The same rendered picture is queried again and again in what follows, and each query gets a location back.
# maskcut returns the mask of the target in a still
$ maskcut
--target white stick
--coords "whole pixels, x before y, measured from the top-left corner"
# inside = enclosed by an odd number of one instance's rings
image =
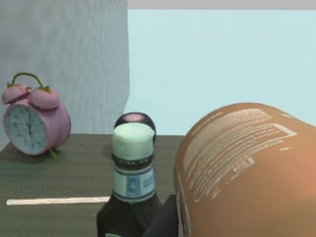
[[[100,203],[107,202],[110,197],[69,197],[69,198],[38,198],[38,199],[9,199],[7,206],[17,205],[49,205],[74,203]]]

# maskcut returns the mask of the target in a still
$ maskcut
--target white bottle cap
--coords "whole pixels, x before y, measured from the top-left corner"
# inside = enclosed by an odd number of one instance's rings
[[[124,123],[112,133],[112,152],[124,160],[140,160],[149,157],[154,150],[155,132],[146,124]]]

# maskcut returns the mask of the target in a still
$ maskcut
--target table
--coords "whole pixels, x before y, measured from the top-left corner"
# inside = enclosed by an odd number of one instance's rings
[[[174,193],[173,162],[182,136],[157,136],[155,179],[161,202]],[[71,135],[57,158],[28,157],[8,144],[0,152],[1,237],[96,237],[102,203],[6,206],[7,199],[109,196],[110,135]]]

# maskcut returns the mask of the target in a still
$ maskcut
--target orange container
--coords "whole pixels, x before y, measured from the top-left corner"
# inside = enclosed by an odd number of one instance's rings
[[[185,237],[316,237],[316,128],[256,103],[219,108],[174,166]]]

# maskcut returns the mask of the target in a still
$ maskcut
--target clock face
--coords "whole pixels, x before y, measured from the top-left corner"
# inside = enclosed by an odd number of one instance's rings
[[[46,129],[40,117],[29,107],[18,105],[4,118],[9,139],[20,151],[35,155],[46,145]]]

